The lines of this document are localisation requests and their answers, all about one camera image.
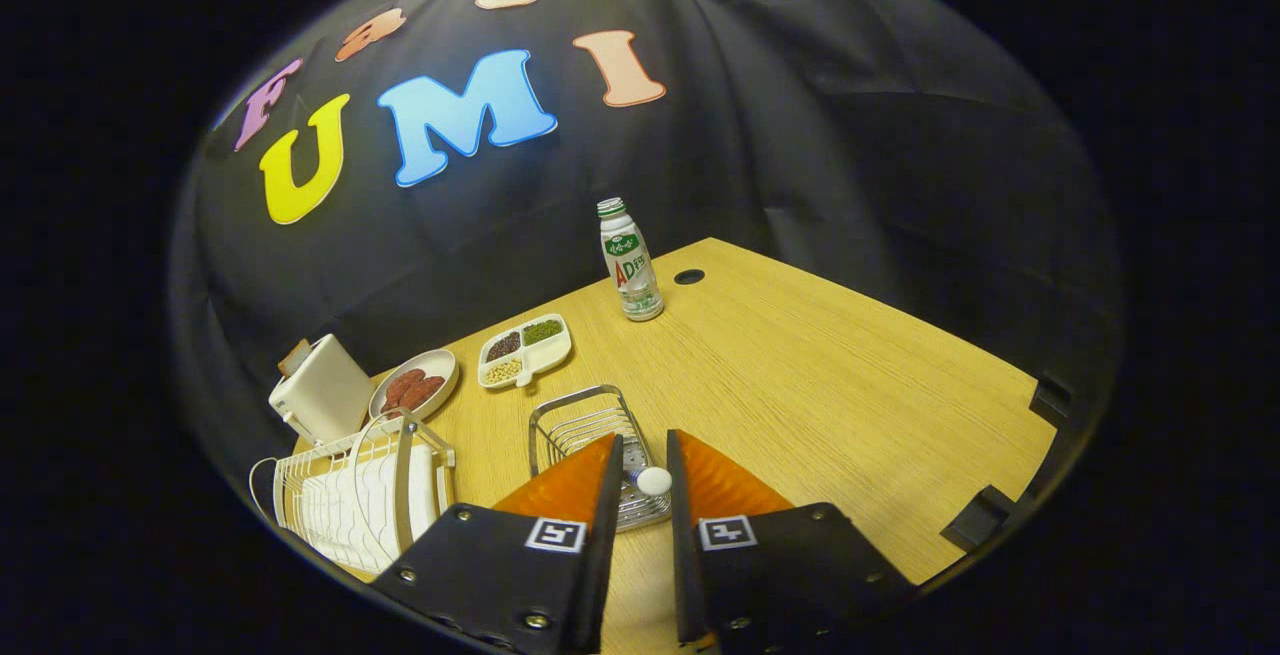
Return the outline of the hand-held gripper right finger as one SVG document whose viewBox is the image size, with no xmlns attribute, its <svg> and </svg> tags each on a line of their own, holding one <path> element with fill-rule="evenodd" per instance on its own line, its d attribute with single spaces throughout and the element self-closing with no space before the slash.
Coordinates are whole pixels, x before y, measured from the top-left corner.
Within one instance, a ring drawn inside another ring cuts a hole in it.
<svg viewBox="0 0 1280 655">
<path fill-rule="evenodd" d="M 730 455 L 667 432 L 680 641 L 849 651 L 915 585 L 835 504 L 796 505 Z"/>
</svg>

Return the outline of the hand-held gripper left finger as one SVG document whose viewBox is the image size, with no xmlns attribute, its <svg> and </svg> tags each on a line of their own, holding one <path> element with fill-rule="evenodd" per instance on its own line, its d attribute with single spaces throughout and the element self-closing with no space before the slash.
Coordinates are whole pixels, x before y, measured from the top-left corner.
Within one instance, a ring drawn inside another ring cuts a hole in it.
<svg viewBox="0 0 1280 655">
<path fill-rule="evenodd" d="M 483 654 L 598 654 L 623 438 L 596 438 L 495 507 L 451 507 L 374 590 Z"/>
</svg>

